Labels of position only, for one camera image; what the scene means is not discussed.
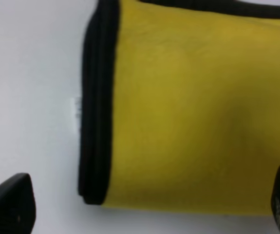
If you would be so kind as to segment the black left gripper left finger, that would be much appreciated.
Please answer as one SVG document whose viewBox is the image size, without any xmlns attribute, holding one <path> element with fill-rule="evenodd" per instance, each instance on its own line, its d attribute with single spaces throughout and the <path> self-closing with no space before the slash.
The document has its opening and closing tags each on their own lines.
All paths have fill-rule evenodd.
<svg viewBox="0 0 280 234">
<path fill-rule="evenodd" d="M 0 234 L 30 234 L 36 221 L 31 177 L 18 173 L 0 184 Z"/>
</svg>

